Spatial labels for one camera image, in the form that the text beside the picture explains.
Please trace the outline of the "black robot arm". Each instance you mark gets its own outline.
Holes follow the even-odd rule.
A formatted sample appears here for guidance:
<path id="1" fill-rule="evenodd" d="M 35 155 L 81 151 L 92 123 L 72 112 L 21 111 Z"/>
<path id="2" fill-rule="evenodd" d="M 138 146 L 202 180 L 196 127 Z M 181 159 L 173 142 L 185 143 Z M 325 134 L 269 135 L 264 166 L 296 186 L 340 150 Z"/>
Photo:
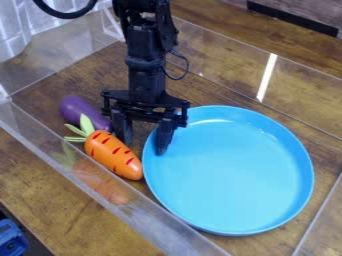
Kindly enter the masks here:
<path id="1" fill-rule="evenodd" d="M 189 108 L 188 101 L 165 91 L 165 56 L 176 53 L 178 34 L 169 0 L 112 0 L 112 6 L 126 43 L 128 88 L 101 92 L 101 113 L 124 143 L 132 141 L 134 120 L 154 123 L 154 151 L 162 154 L 174 129 L 186 125 Z"/>

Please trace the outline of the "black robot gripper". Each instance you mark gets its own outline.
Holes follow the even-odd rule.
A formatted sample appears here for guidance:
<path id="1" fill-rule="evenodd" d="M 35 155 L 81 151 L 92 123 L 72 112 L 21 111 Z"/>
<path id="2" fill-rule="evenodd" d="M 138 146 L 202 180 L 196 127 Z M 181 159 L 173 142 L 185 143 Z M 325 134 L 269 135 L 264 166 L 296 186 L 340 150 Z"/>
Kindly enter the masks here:
<path id="1" fill-rule="evenodd" d="M 101 113 L 110 117 L 118 140 L 132 143 L 132 120 L 158 123 L 154 135 L 156 154 L 165 153 L 174 127 L 186 125 L 189 102 L 170 96 L 165 91 L 165 60 L 125 58 L 128 66 L 128 89 L 101 92 Z"/>

